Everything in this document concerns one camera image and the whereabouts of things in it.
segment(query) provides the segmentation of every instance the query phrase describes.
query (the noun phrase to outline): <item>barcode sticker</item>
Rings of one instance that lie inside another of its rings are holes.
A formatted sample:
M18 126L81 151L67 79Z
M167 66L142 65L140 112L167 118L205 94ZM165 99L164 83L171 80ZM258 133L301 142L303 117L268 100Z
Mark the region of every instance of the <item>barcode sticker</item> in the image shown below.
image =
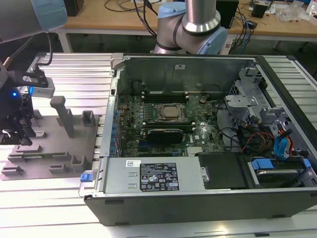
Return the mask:
M126 167L139 167L141 160L127 160Z

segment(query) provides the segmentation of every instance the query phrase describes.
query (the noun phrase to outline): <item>blue latch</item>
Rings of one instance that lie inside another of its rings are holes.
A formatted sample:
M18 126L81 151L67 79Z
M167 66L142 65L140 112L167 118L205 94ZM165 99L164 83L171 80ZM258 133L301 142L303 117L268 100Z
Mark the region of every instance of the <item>blue latch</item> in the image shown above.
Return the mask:
M312 166L308 159L303 159L303 163L304 163L306 169L308 169Z
M274 153L275 155L280 157L282 161L286 160L284 156L286 146L287 146L287 139L282 138L281 136L277 136L274 142Z
M254 170L274 169L270 159L255 159L251 161L251 164Z
M93 181L93 174L81 174L80 181L81 182L92 182Z

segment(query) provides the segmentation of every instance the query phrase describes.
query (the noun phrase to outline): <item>black box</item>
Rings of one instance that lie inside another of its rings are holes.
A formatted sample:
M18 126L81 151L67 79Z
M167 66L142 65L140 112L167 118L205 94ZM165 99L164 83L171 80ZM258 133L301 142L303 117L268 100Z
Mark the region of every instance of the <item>black box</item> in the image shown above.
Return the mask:
M77 16L84 4L84 0L64 0L67 16Z
M252 17L263 18L265 11L267 10L268 5L265 3L255 3L251 13Z
M221 26L231 28L238 4L239 0L217 0L216 9L221 15Z

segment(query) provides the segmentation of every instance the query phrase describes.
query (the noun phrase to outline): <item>cpu socket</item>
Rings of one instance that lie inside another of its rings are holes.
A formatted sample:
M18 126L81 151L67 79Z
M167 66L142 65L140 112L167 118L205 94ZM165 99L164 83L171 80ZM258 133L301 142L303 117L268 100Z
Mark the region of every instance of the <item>cpu socket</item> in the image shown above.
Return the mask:
M187 120L184 114L184 107L181 104L161 104L157 105L158 120Z

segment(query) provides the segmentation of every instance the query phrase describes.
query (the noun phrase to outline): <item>floor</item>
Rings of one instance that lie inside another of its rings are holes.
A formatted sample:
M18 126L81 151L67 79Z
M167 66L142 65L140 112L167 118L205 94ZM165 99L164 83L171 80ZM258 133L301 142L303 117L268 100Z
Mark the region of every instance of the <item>floor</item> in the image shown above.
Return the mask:
M56 34L50 34L53 51L62 52L62 48ZM74 52L93 53L149 53L156 44L156 39L152 36L128 36L128 35L84 35L70 34L71 44ZM0 60L4 60L12 54L15 49L24 43L25 39L9 42L0 45ZM244 55L293 55L317 79L317 44L307 44L300 53L298 49L303 42L282 42L277 51L273 50L273 41L251 40L244 50ZM45 34L39 34L11 64L9 70L26 70L38 52L49 50L48 41Z

